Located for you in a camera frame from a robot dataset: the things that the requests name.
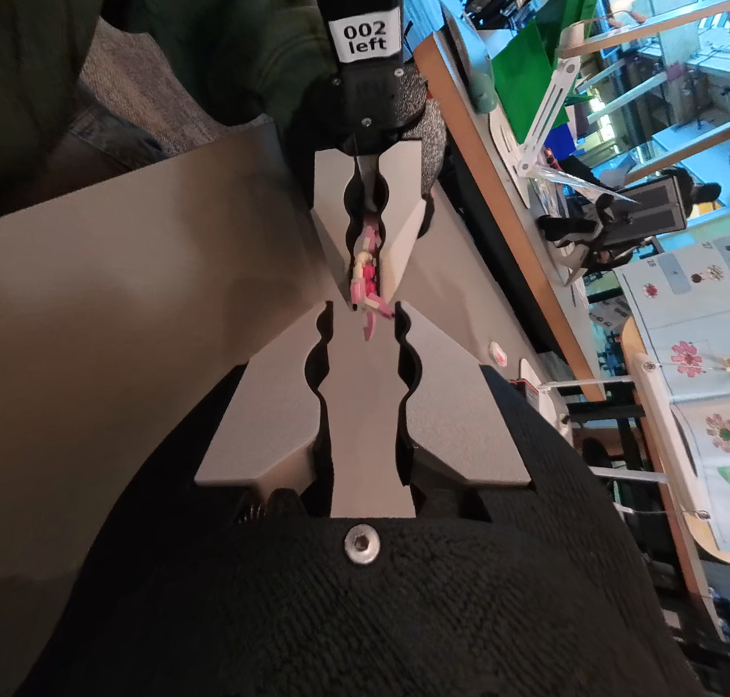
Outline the person's left forearm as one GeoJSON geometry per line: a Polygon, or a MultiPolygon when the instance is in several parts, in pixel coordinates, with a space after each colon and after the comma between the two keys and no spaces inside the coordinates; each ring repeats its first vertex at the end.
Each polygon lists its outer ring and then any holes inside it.
{"type": "Polygon", "coordinates": [[[102,17],[150,35],[217,123],[265,113],[286,129],[306,90],[334,72],[315,0],[104,0],[102,17]]]}

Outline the wooden shelf board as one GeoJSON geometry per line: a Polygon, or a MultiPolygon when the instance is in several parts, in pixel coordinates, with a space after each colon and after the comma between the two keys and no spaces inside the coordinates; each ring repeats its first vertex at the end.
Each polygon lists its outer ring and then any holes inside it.
{"type": "Polygon", "coordinates": [[[639,38],[652,37],[680,26],[698,23],[702,19],[727,13],[728,9],[729,0],[703,0],[648,18],[638,26],[624,26],[588,38],[584,37],[583,23],[572,24],[562,31],[555,56],[567,60],[590,55],[639,38]]]}

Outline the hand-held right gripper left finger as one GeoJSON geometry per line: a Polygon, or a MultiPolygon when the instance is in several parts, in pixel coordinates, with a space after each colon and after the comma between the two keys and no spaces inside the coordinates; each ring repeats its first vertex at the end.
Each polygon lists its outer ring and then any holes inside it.
{"type": "Polygon", "coordinates": [[[251,357],[196,472],[197,485],[241,486],[260,498],[278,489],[332,497],[332,443],[320,392],[332,337],[328,300],[251,357]]]}

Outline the black desk equipment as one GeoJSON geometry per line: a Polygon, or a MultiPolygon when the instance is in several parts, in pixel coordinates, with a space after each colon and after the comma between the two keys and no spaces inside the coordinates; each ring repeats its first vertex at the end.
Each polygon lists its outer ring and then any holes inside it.
{"type": "Polygon", "coordinates": [[[671,166],[625,194],[604,192],[571,209],[566,217],[536,220],[543,238],[557,248],[573,246],[560,263],[571,272],[607,272],[627,264],[654,236],[685,229],[696,205],[716,202],[718,183],[698,183],[683,167],[671,166]]]}

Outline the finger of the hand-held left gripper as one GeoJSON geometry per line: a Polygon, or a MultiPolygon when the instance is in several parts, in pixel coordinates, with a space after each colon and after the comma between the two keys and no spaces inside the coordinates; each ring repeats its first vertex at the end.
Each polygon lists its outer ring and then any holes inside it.
{"type": "Polygon", "coordinates": [[[421,170],[419,140],[398,142],[370,169],[370,209],[379,237],[376,279],[379,296],[386,302],[391,302],[397,292],[424,222],[421,170]]]}
{"type": "Polygon", "coordinates": [[[358,310],[351,300],[354,221],[348,187],[352,182],[359,182],[354,157],[337,148],[315,153],[312,220],[326,267],[351,312],[358,310]]]}

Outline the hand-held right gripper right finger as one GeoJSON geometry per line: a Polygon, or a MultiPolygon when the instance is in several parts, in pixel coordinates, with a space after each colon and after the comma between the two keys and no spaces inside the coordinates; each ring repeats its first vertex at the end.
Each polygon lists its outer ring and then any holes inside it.
{"type": "Polygon", "coordinates": [[[408,302],[394,323],[398,375],[397,472],[422,494],[525,488],[532,483],[478,359],[408,302]]]}

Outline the open lego instruction booklet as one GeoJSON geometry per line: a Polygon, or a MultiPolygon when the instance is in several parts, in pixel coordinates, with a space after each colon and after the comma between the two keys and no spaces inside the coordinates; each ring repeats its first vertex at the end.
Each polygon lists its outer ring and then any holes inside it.
{"type": "Polygon", "coordinates": [[[707,507],[728,508],[729,237],[616,272],[659,364],[690,473],[707,507]]]}

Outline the green sheet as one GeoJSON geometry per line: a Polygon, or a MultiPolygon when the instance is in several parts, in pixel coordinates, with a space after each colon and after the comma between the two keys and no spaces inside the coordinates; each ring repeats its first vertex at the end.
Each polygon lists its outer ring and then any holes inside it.
{"type": "Polygon", "coordinates": [[[547,0],[492,60],[495,87],[518,144],[523,144],[549,87],[561,32],[596,15],[598,0],[547,0]]]}

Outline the pink lego flower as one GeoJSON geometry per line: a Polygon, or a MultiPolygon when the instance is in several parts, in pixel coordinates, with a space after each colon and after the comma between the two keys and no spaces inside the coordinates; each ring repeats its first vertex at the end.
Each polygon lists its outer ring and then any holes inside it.
{"type": "Polygon", "coordinates": [[[378,217],[368,213],[352,250],[350,283],[351,306],[363,314],[363,337],[366,342],[372,339],[379,318],[392,321],[395,317],[393,309],[379,293],[381,245],[378,217]]]}

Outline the white device with red black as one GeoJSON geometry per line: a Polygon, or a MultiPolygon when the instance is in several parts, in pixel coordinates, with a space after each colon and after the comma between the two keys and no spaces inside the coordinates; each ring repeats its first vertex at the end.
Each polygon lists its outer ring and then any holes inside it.
{"type": "Polygon", "coordinates": [[[573,429],[567,405],[556,389],[543,390],[543,380],[528,359],[519,361],[518,377],[512,380],[512,384],[530,406],[573,446],[573,429]]]}

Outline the person's leg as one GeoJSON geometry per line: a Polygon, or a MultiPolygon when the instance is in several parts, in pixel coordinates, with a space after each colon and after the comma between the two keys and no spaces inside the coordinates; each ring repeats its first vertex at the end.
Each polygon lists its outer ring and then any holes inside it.
{"type": "Polygon", "coordinates": [[[117,115],[78,80],[70,121],[30,167],[3,178],[1,215],[64,196],[168,158],[145,129],[117,115]]]}

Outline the white slotted bracket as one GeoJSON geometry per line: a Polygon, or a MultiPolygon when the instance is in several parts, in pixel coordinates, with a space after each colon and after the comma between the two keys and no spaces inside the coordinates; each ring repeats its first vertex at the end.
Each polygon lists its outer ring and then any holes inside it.
{"type": "Polygon", "coordinates": [[[525,141],[520,147],[520,158],[516,164],[517,176],[530,178],[535,175],[538,165],[537,160],[543,149],[544,141],[574,85],[580,63],[580,56],[558,59],[556,68],[552,72],[551,81],[544,92],[525,141]]]}

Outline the person's green jacket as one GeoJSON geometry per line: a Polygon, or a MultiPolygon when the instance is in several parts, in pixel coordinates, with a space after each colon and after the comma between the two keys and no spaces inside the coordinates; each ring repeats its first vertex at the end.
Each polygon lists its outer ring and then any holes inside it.
{"type": "Polygon", "coordinates": [[[62,130],[104,0],[1,0],[2,164],[41,154],[62,130]]]}

